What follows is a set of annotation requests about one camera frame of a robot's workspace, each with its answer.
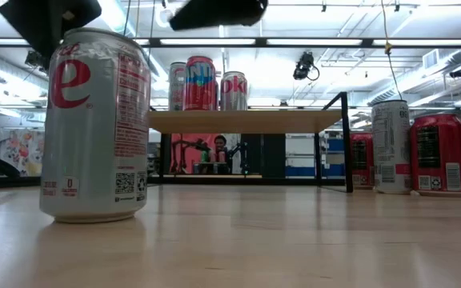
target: silver can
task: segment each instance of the silver can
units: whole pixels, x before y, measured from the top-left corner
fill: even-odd
[[[105,30],[65,34],[50,62],[40,209],[59,222],[130,218],[146,202],[150,70]]]
[[[390,100],[373,105],[375,188],[389,194],[409,194],[410,119],[407,102]]]
[[[182,111],[184,87],[186,84],[186,63],[174,62],[170,64],[168,74],[170,89],[168,90],[168,110]]]
[[[222,77],[221,110],[246,110],[248,81],[241,72],[226,72]]]

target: ceiling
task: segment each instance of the ceiling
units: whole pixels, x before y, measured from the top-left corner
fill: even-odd
[[[141,38],[242,38],[242,37],[332,37],[332,38],[385,38],[380,0],[327,0],[326,12],[322,12],[320,0],[270,0],[263,20],[251,27],[226,26],[219,29],[200,29],[174,32],[166,20],[183,1],[119,1],[99,0],[103,15],[88,26],[106,30],[111,23],[129,10],[131,30]],[[461,38],[461,0],[384,0],[387,31],[392,38]],[[395,3],[400,5],[395,11]],[[0,16],[0,38],[19,38],[16,31]],[[46,84],[47,76],[24,64],[30,48],[0,47],[0,69],[8,67],[32,73],[34,83]],[[315,82],[295,81],[292,78],[295,63],[304,51],[315,56],[320,78]],[[423,56],[431,49],[393,49],[392,70],[401,79],[402,92],[408,102],[415,102],[435,93],[449,90],[422,106],[452,106],[461,100],[461,78],[444,80],[443,72],[460,65],[440,67],[429,73],[421,71]],[[456,50],[440,50],[441,61]],[[152,90],[152,105],[166,106],[168,83],[166,73],[172,62],[186,61],[190,56],[203,55],[213,59],[218,71],[238,70],[245,73],[250,83],[249,105],[278,105],[287,100],[292,106],[322,106],[339,91],[348,91],[351,105],[366,106],[377,98],[381,90],[392,88],[392,72],[383,49],[302,49],[302,48],[153,48],[151,55],[158,77]],[[407,75],[420,72],[417,81]],[[43,95],[28,98],[15,96],[23,102],[45,105]]]

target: air vent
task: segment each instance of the air vent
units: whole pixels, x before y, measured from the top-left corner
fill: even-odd
[[[437,49],[423,56],[424,69],[430,69],[439,64],[439,51]]]

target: wooden shelf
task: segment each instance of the wooden shelf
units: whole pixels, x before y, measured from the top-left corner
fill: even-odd
[[[341,111],[151,111],[150,128],[161,133],[319,133]]]

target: wooden surface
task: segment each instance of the wooden surface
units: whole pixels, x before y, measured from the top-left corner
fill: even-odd
[[[136,218],[52,222],[0,192],[0,287],[461,287],[461,199],[156,186]]]
[[[150,128],[161,133],[319,133],[341,119],[341,111],[151,111]]]

